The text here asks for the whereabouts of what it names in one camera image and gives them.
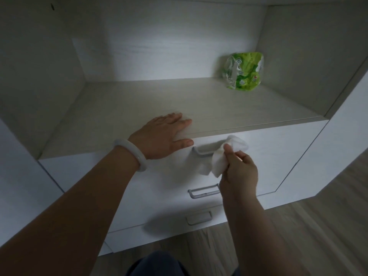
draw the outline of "green plastic package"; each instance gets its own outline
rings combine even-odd
[[[232,54],[223,69],[228,88],[250,91],[257,87],[261,81],[263,61],[260,52]]]

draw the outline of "forearm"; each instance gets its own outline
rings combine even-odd
[[[242,275],[299,275],[255,195],[224,208]]]
[[[131,177],[139,168],[114,148],[89,173],[0,248],[11,274],[89,275]]]

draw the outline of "person's left hand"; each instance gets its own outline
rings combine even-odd
[[[194,144],[191,139],[173,141],[177,132],[192,123],[191,119],[180,120],[181,118],[181,113],[156,117],[132,134],[128,140],[140,149],[147,160],[164,158]]]

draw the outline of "hand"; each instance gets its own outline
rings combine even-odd
[[[148,160],[167,157],[194,144],[191,139],[173,141],[177,132],[192,123],[191,119],[180,120],[181,118],[181,113],[156,117],[132,134],[128,140],[139,148]]]
[[[258,170],[249,155],[242,151],[235,152],[228,144],[224,145],[229,167],[220,181],[220,191],[224,204],[232,201],[256,198]]]

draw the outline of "cabinet shelf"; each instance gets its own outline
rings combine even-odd
[[[243,92],[218,78],[87,83],[41,158],[108,149],[114,139],[171,112],[193,119],[179,135],[189,138],[323,119],[262,84]]]

